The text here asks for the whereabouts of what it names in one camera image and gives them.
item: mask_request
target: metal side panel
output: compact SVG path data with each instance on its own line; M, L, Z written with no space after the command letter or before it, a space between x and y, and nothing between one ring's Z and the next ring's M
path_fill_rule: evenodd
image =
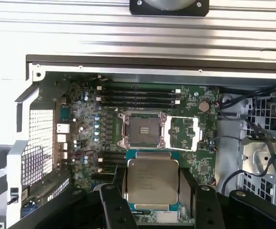
M188 18L133 16L129 0L0 0L0 78L23 80L26 54L276 62L276 1L210 3Z

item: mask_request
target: green circuit board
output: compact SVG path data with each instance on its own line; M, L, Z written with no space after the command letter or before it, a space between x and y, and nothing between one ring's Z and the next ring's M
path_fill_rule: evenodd
M111 102L109 100L111 93L103 92L106 88L120 92L127 91L127 93L116 94L117 101ZM150 96L146 98L148 102L152 101L156 95L158 95L157 97L163 95L158 92L173 91L177 92L174 99L177 102L172 102L174 104L167 106L164 101L164 104L158 102L154 108L143 107L146 100L138 102L132 100L130 91L146 92L145 97ZM119 157L118 159L122 158L122 154L126 155L126 149L118 145L123 137L123 120L119 114L129 110L145 111L146 113L148 111L164 112L173 117L169 132L170 147L171 151L180 152L180 167L190 168L200 184L212 185L215 174L215 153L210 146L210 141L216 136L217 131L218 107L215 102L218 101L218 95L219 91L216 87L208 86L115 83L111 81L72 83L72 89L67 97L71 115L76 119L72 127L72 141L77 141L77 144L72 146L75 185L92 190L99 183L111 182L109 179L106 181L93 179L92 174L114 173L113 163L105 168L101 167L101 152L113 152ZM108 99L98 101L99 97ZM193 118L198 119L198 126L201 130L197 149L194 151L191 150L194 136L194 132L192 132ZM179 208L178 214L179 222L191 222L183 207ZM156 222L159 218L154 211L135 217L140 222Z

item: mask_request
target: cpu socket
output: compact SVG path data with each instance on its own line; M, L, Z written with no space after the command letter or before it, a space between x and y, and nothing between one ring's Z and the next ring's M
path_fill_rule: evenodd
M122 140L118 146L126 149L165 148L164 128L167 114L152 111L126 111L122 119Z

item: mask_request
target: mesh panel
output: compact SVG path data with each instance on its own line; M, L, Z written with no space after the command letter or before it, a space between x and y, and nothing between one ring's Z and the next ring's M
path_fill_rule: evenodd
M69 179L67 179L61 186L59 186L49 197L48 201L58 196L69 185Z
M270 181L264 178L251 177L251 175L244 173L243 175L243 190L252 192L259 197L267 200L268 202L273 202L274 190L275 187L273 185L274 178L270 178Z
M52 171L53 110L31 110L29 142L22 154L23 185L32 185Z
M262 97L252 100L249 105L248 120L263 129L276 131L276 97ZM247 135L250 136L253 130L248 125Z

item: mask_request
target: screw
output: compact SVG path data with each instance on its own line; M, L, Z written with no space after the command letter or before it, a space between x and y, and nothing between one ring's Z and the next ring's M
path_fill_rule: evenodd
M107 185L105 189L113 189L113 185Z
M76 190L74 192L72 192L72 195L77 195L77 194L80 194L82 191L81 190Z
M237 191L236 194L240 197L245 197L246 194L244 192L241 192L241 191Z
M210 188L208 186L202 186L201 190L203 190L203 191L210 191Z

